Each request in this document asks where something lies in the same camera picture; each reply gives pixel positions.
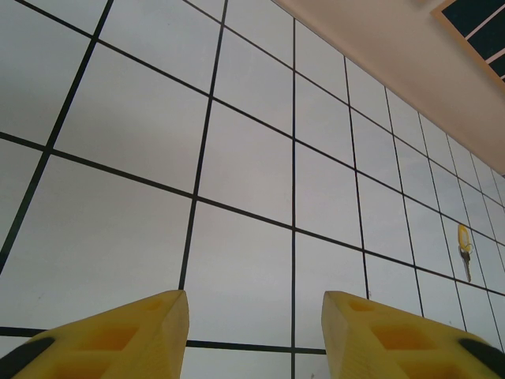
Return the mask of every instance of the tiled wall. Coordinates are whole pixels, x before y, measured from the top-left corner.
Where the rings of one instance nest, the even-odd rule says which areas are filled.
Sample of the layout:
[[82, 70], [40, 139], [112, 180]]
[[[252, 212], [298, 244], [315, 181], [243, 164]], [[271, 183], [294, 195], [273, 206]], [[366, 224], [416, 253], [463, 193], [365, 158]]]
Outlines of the tiled wall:
[[502, 348], [505, 179], [274, 3], [5, 0], [0, 46], [0, 353], [174, 288], [185, 379], [328, 378], [326, 290]]

